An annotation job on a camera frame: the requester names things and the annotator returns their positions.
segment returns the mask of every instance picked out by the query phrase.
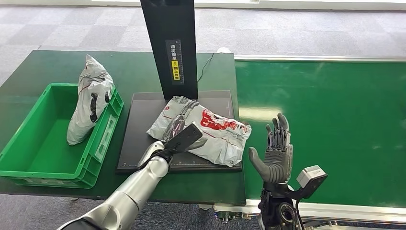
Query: red logo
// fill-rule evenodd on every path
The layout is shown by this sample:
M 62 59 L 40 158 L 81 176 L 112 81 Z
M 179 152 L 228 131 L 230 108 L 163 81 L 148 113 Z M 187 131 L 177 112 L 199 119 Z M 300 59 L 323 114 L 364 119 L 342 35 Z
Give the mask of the red logo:
M 220 118 L 208 109 L 203 110 L 200 125 L 214 130 L 225 130 L 227 127 L 234 130 L 238 126 L 235 121 L 227 118 Z

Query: plastic bag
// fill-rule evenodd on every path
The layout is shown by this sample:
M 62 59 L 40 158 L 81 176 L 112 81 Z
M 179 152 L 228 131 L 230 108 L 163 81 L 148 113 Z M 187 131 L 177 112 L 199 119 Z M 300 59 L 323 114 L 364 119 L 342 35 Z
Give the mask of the plastic bag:
M 79 76 L 78 103 L 67 133 L 69 145 L 81 143 L 95 126 L 112 98 L 113 80 L 104 66 L 86 55 L 86 67 Z
M 155 139 L 162 140 L 167 126 L 176 117 L 190 99 L 182 96 L 173 97 L 156 119 L 147 133 Z M 194 107 L 186 118 L 185 127 L 195 122 L 207 137 L 204 146 L 190 150 L 191 153 L 209 160 L 214 164 L 232 167 L 242 159 L 245 142 L 251 134 L 251 127 L 234 119 L 212 113 L 201 105 Z

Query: robotic arm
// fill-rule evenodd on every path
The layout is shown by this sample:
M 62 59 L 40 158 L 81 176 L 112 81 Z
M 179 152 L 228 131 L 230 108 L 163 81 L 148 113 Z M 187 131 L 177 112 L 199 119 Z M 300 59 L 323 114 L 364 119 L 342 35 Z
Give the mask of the robotic arm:
M 249 160 L 264 181 L 261 192 L 261 210 L 259 225 L 263 230 L 304 230 L 299 215 L 299 201 L 309 198 L 327 178 L 327 174 L 318 166 L 307 167 L 297 177 L 300 189 L 293 191 L 288 187 L 291 178 L 293 145 L 290 143 L 289 123 L 286 117 L 278 114 L 272 119 L 273 130 L 266 125 L 268 145 L 265 160 L 259 159 L 257 150 L 248 149 Z
M 141 158 L 137 172 L 102 204 L 85 215 L 62 225 L 58 230 L 127 230 L 130 229 L 158 182 L 168 173 L 172 156 L 203 146 L 207 139 L 190 124 L 167 143 L 152 143 Z

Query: green plastic crate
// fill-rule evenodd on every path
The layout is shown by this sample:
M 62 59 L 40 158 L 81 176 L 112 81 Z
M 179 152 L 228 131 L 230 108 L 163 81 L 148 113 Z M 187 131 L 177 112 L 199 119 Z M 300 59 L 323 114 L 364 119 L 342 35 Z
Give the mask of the green plastic crate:
M 70 146 L 66 134 L 77 101 L 77 84 L 48 85 L 0 153 L 0 176 L 20 185 L 92 188 L 124 103 L 114 88 L 91 134 Z

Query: yellow label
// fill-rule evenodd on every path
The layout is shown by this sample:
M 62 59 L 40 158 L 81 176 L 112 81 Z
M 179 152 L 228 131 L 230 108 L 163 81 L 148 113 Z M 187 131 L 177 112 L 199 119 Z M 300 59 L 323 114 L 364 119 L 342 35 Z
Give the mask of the yellow label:
M 179 81 L 180 75 L 179 75 L 178 61 L 172 61 L 172 72 L 173 72 L 173 79 L 176 81 Z

